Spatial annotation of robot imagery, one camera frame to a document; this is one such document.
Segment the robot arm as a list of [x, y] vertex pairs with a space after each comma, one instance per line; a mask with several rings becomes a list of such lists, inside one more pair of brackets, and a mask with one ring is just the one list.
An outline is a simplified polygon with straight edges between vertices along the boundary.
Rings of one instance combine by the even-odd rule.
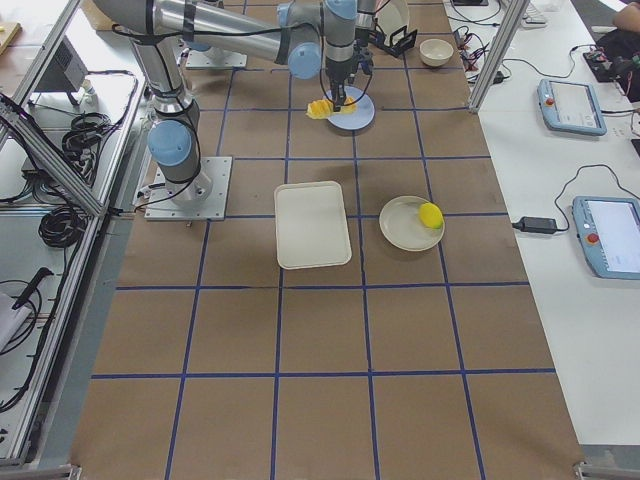
[[279, 5], [277, 24], [225, 10], [212, 1], [99, 1], [113, 31], [129, 38], [153, 93], [159, 120], [148, 148], [172, 197], [197, 193], [202, 180], [197, 135], [199, 107], [173, 62], [170, 40], [191, 47], [229, 50], [287, 66], [298, 79], [329, 82], [328, 115], [349, 112], [355, 99], [346, 93], [358, 70], [355, 1], [290, 1]]
[[357, 61], [355, 71], [360, 69], [365, 75], [373, 74], [373, 56], [369, 41], [375, 36], [375, 0], [358, 0], [355, 22], [354, 55]]

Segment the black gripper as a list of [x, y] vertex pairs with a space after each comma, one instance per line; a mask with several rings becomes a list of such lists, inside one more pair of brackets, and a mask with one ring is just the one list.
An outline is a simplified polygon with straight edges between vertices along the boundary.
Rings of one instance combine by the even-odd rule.
[[336, 61], [327, 60], [327, 77], [330, 84], [331, 99], [333, 103], [333, 112], [339, 112], [347, 103], [347, 94], [345, 93], [345, 83], [347, 82], [352, 70], [352, 61]]
[[364, 75], [373, 74], [373, 58], [366, 42], [356, 42], [354, 45], [353, 74], [362, 72]]

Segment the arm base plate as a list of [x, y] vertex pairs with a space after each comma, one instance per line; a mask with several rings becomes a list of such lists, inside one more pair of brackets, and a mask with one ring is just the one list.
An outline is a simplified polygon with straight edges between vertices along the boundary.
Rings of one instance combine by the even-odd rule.
[[245, 68], [247, 56], [216, 47], [206, 51], [191, 48], [186, 58], [187, 70], [231, 70]]
[[145, 200], [144, 218], [150, 221], [223, 221], [229, 191], [233, 158], [231, 156], [203, 157], [199, 175], [188, 187], [165, 180], [160, 167], [156, 168], [153, 189]]

